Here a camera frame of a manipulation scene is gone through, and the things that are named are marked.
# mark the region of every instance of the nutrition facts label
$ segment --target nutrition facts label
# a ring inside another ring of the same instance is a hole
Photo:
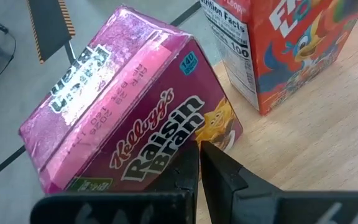
[[[214,1],[200,2],[217,37],[218,50],[230,80],[252,105],[259,109],[247,24]]]

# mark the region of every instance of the raisin bran logo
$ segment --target raisin bran logo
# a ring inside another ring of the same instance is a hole
[[[173,89],[163,91],[157,106],[149,113],[148,117],[142,121],[137,119],[133,128],[128,132],[126,140],[120,140],[117,148],[113,152],[110,160],[110,168],[119,169],[125,161],[131,157],[135,146],[142,139],[148,130],[154,130],[159,122],[167,115],[167,106],[173,101]]]
[[[141,182],[148,173],[161,174],[179,147],[204,123],[198,112],[204,104],[198,96],[191,96],[174,109],[138,156],[128,163],[121,180]]]

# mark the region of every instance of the cartoon sun mascot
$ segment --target cartoon sun mascot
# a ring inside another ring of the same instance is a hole
[[[204,114],[205,125],[195,132],[198,147],[202,141],[210,141],[220,150],[231,147],[230,144],[234,140],[234,117],[230,103],[223,98],[214,111]]]

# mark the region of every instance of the blue badge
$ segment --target blue badge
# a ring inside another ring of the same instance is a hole
[[[185,75],[190,75],[197,67],[198,59],[194,52],[190,52],[180,64],[180,69]]]

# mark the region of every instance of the purple cereal box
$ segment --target purple cereal box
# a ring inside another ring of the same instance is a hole
[[[142,190],[188,141],[227,150],[242,126],[194,37],[122,6],[19,133],[52,194]]]

